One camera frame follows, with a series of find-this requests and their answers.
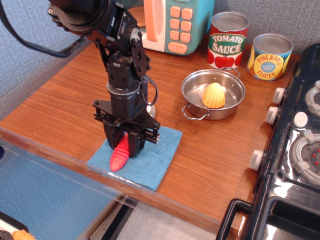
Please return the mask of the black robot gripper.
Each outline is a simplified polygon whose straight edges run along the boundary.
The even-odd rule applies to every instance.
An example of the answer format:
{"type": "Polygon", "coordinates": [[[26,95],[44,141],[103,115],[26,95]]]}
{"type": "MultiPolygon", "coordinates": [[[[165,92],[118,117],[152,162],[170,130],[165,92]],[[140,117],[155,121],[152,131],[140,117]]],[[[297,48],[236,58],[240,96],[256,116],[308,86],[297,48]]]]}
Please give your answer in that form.
{"type": "MultiPolygon", "coordinates": [[[[152,103],[148,102],[148,79],[138,81],[131,89],[116,88],[107,84],[110,93],[110,100],[95,100],[92,105],[95,107],[94,118],[103,123],[104,132],[109,146],[115,149],[122,140],[125,131],[120,128],[121,121],[131,121],[136,119],[147,105],[154,105],[158,96],[156,95],[152,103]]],[[[135,158],[144,148],[145,137],[140,132],[131,131],[128,133],[129,157],[135,158]]]]}

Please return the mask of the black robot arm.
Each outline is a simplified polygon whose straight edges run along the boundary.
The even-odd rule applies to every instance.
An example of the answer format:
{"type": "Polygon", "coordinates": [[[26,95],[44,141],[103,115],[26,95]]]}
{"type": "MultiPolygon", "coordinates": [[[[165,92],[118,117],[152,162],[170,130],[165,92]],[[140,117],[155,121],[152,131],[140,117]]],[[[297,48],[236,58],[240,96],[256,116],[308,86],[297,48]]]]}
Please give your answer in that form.
{"type": "Polygon", "coordinates": [[[94,117],[103,123],[109,146],[127,136],[134,158],[145,142],[157,143],[160,123],[147,112],[151,59],[137,20],[114,0],[53,0],[48,12],[59,27],[94,42],[100,52],[110,100],[93,102],[94,117]]]}

